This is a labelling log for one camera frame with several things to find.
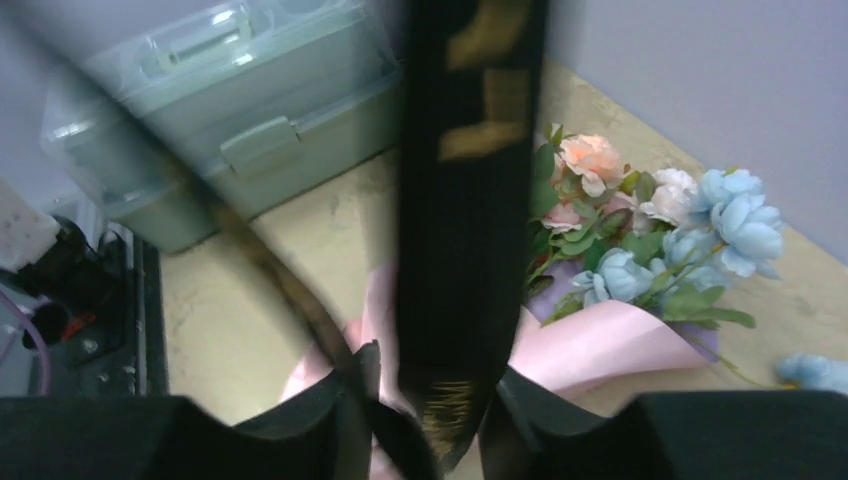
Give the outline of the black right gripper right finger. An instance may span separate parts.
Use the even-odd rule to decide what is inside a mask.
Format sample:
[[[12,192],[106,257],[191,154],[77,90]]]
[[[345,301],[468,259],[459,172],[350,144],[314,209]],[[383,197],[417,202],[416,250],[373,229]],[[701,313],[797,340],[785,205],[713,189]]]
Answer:
[[[487,479],[843,479],[847,399],[655,392],[607,418],[508,370],[478,440]]]

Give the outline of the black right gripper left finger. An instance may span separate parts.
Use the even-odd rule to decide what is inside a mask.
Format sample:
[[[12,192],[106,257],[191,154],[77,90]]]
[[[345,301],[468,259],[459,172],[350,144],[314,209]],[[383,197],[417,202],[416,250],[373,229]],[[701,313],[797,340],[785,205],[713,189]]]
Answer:
[[[235,426],[182,396],[6,398],[4,479],[366,479],[372,439],[310,348],[274,408]]]

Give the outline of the pink wrapping paper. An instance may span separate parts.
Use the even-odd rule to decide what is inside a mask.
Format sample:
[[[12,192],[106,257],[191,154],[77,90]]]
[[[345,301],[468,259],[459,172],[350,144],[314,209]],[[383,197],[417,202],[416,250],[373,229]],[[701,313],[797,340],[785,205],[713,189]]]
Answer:
[[[553,313],[555,297],[570,293],[577,266],[563,261],[550,268],[552,287],[529,301],[529,309],[507,308],[519,314],[517,342],[509,365],[528,379],[564,399],[572,399],[602,383],[625,375],[661,370],[697,368],[717,362],[716,331],[680,324],[672,328],[637,307],[606,301],[588,313],[560,315],[542,326],[542,315]],[[386,263],[372,271],[365,289],[363,312],[342,324],[348,343],[358,349],[377,341],[381,355],[380,400],[409,410],[397,386],[399,340],[393,306],[395,265]],[[452,309],[429,315],[421,324],[427,353],[458,352],[473,357],[472,347],[484,347],[492,315]],[[317,347],[310,347],[285,383],[281,402],[294,398],[329,374]]]

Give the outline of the artificial flower bouquet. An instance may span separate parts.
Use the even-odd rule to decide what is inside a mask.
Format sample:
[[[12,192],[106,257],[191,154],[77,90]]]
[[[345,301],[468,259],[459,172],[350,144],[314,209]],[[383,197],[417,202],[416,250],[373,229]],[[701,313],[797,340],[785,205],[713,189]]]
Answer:
[[[638,170],[605,137],[551,125],[535,139],[527,300],[552,323],[607,301],[663,322],[752,328],[720,305],[740,279],[775,278],[784,222],[746,169]]]

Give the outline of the black ribbon gold lettering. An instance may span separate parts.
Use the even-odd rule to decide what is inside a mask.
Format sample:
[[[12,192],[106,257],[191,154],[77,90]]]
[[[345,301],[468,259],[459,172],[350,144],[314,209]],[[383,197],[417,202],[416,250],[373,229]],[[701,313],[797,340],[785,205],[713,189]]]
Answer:
[[[411,1],[407,9],[393,320],[409,412],[367,387],[303,278],[183,155],[163,155],[343,378],[400,475],[439,479],[467,451],[517,330],[548,5]]]

